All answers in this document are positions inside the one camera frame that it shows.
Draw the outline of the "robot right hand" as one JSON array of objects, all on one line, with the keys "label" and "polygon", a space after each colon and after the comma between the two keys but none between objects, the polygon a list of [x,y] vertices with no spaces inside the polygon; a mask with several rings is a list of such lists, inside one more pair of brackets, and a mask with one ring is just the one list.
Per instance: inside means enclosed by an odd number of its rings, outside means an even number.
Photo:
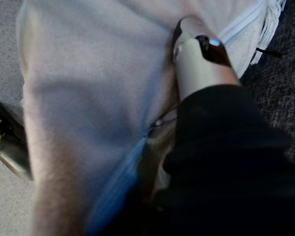
[{"label": "robot right hand", "polygon": [[295,236],[291,139],[240,85],[222,42],[194,16],[172,39],[180,104],[169,186],[131,198],[104,236]]}]

